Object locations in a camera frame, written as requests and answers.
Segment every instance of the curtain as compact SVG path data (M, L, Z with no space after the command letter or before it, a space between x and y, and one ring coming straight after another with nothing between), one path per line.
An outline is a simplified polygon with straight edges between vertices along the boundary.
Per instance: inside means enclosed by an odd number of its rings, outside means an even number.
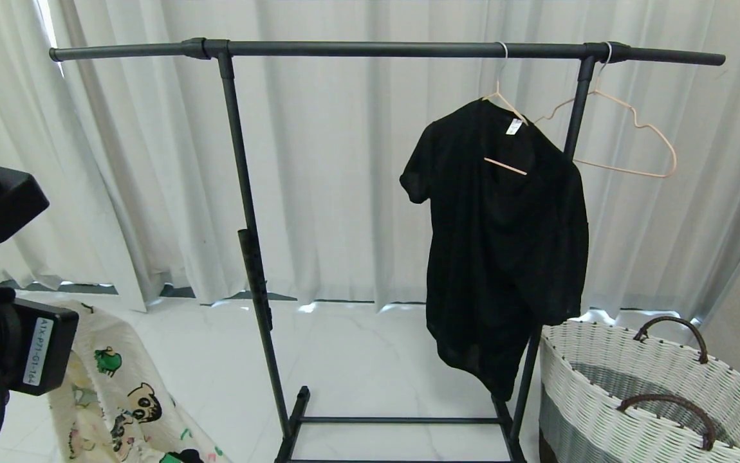
M113 282L143 310L133 262L30 2L0 1L0 166L31 173L50 207L0 244L0 281Z
M740 257L740 3L718 0L183 2L49 0L59 46L181 41L625 42L726 53L720 68L625 62L602 89L673 141L679 169L649 179L581 166L591 225L584 305L694 316ZM537 118L571 97L578 62L235 58L271 292L421 301L429 209L397 178L421 130L502 94ZM243 213L217 64L65 62L88 152L147 298L164 282L202 302L246 288ZM541 129L562 146L567 111ZM589 100L577 158L664 171L667 149L625 109Z

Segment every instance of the black metal clothing rack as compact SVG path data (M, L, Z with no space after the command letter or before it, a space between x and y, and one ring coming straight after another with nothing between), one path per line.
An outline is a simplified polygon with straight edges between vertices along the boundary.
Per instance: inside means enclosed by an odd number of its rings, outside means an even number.
M630 47L611 42L612 53L606 43L587 44L506 44L509 59L578 59L578 85L573 109L570 114L564 153L573 159L579 129L584 115L588 87L593 78L597 62L655 61L679 62L680 64L702 64L719 66L724 63L724 55L697 53L680 50L655 50ZM493 424L502 430L511 460L526 461L519 445L519 431L527 405L527 394L535 364L535 356L541 338L541 326L532 334L525 355L521 385L517 396L516 410L511 417L504 402L493 400L496 416L494 418L417 418L417 417L332 417L305 416L305 408L310 401L310 390L302 386L293 405L287 413L284 402L279 367L276 363L273 341L270 336L272 316L267 297L264 266L261 261L258 229L255 223L253 194L244 150L244 136L241 132L241 117L238 111L236 85L232 58L234 56L338 56L338 57L398 57L398 58L505 58L504 47L500 43L408 43L408 42L240 42L226 39L187 39L172 44L130 44L102 47L70 49L50 49L54 61L73 59L125 58L137 56L187 56L195 59L217 59L221 74L224 98L227 103L232 147L236 159L238 183L241 200L244 204L246 228L238 231L241 252L247 278L252 291L255 316L258 321L267 371L273 387L276 409L282 430L282 442L275 463L291 462L369 462L373 460L299 460L293 459L293 447L302 424Z

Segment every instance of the wicker basket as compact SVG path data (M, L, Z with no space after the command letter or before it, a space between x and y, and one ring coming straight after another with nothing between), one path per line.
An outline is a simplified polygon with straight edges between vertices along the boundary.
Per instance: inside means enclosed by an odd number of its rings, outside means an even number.
M691 328L701 350L649 339L662 320ZM691 323L658 317L635 334L565 322L542 340L543 463L740 462L740 373L708 357Z

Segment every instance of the marble floor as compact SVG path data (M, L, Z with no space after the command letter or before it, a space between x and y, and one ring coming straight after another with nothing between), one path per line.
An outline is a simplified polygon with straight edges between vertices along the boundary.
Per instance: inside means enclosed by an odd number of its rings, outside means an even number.
M49 302L58 293L22 293ZM167 389L235 463L268 463L279 449L276 418L252 304L202 307L162 298L149 313L118 311L117 296L76 294L134 325ZM271 302L273 342L288 408L308 385L308 415L494 416L487 390L446 367L420 305ZM534 375L521 443L538 461L540 385ZM514 403L508 404L513 410ZM305 425L300 459L508 460L493 425ZM0 437L0 463L56 463L46 398L15 394Z

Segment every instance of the black shirt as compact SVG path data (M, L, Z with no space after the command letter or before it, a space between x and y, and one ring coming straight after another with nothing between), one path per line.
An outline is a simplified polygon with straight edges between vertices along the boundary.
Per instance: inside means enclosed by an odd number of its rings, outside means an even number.
M438 354L505 401L532 331L579 315L588 240L578 169L532 124L507 135L514 118L488 100L463 106L424 129L400 177L412 202L430 199Z

